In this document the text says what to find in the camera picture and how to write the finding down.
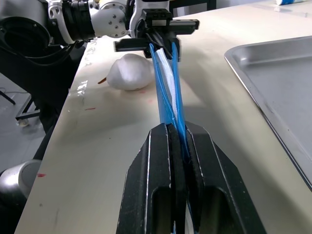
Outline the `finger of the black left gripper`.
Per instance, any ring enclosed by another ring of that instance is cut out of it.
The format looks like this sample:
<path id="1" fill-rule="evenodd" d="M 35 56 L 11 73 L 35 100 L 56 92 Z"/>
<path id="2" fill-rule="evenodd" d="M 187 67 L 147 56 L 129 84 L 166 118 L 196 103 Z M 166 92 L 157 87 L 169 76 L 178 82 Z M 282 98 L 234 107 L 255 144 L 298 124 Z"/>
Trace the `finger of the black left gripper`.
<path id="1" fill-rule="evenodd" d="M 147 49 L 143 50 L 144 56 L 147 59 L 152 58 L 150 44 L 153 45 L 154 52 L 158 49 L 163 49 L 167 59 L 171 58 L 171 42 L 163 37 L 164 35 L 159 32 L 149 32 L 144 34 L 144 38 L 147 40 Z"/>
<path id="2" fill-rule="evenodd" d="M 176 50 L 176 59 L 178 62 L 180 62 L 180 40 L 177 37 L 175 32 L 169 32 L 167 39 L 169 41 L 169 47 L 170 47 L 170 53 L 173 55 L 174 49 L 173 49 L 173 44 L 175 45 L 175 50 Z"/>

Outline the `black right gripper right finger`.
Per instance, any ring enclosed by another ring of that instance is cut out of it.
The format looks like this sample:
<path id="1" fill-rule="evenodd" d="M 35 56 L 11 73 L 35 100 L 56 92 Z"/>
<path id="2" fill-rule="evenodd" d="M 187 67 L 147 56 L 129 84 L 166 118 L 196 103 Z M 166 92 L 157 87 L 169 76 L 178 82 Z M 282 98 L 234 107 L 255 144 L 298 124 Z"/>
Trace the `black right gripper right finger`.
<path id="1" fill-rule="evenodd" d="M 196 234 L 266 232 L 235 164 L 203 127 L 186 123 L 185 164 L 189 206 Z"/>

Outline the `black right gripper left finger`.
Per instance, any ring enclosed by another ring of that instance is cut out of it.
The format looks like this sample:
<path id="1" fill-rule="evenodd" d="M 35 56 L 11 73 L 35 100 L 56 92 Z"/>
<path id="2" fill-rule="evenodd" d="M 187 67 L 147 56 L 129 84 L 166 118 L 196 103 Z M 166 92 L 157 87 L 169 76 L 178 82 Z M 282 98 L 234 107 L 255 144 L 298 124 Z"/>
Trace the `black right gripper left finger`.
<path id="1" fill-rule="evenodd" d="M 185 233 L 187 187 L 178 132 L 152 128 L 125 179 L 118 234 Z"/>

